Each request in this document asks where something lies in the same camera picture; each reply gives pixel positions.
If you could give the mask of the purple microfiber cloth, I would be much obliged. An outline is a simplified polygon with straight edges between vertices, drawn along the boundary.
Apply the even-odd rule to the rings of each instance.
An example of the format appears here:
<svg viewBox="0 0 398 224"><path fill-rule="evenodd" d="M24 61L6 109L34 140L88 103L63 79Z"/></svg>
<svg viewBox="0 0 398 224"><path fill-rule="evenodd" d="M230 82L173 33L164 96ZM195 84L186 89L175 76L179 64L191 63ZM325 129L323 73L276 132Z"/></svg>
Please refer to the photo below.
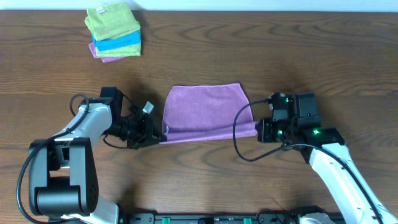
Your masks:
<svg viewBox="0 0 398 224"><path fill-rule="evenodd" d="M164 143L231 139L234 118L248 103L239 83L173 86L164 106Z"/></svg>

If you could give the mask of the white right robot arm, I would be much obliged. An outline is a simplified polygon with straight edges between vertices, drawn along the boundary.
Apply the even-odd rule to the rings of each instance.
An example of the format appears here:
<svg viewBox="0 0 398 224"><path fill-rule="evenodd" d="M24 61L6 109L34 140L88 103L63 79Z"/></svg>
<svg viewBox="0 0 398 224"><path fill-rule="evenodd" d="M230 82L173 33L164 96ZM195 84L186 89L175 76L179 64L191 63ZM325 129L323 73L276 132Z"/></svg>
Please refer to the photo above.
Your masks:
<svg viewBox="0 0 398 224"><path fill-rule="evenodd" d="M266 118L256 124L256 131L260 142L281 142L301 153L325 183L346 223L397 223L356 168L335 127Z"/></svg>

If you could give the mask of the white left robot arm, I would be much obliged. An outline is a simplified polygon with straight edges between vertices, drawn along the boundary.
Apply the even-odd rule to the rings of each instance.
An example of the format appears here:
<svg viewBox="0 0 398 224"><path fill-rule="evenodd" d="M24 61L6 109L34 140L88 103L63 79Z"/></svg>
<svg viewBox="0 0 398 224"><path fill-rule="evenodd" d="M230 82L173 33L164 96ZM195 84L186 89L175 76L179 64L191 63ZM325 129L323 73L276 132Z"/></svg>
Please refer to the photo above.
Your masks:
<svg viewBox="0 0 398 224"><path fill-rule="evenodd" d="M139 149L166 141L154 125L151 102L130 107L122 116L125 95L116 87L103 87L97 98L82 98L73 119L57 134L32 142L17 180L17 204L22 207L21 185L29 174L29 207L21 212L32 223L34 215L49 223L152 223L153 217L123 212L117 203L100 196L93 149L99 140L115 136L126 149Z"/></svg>

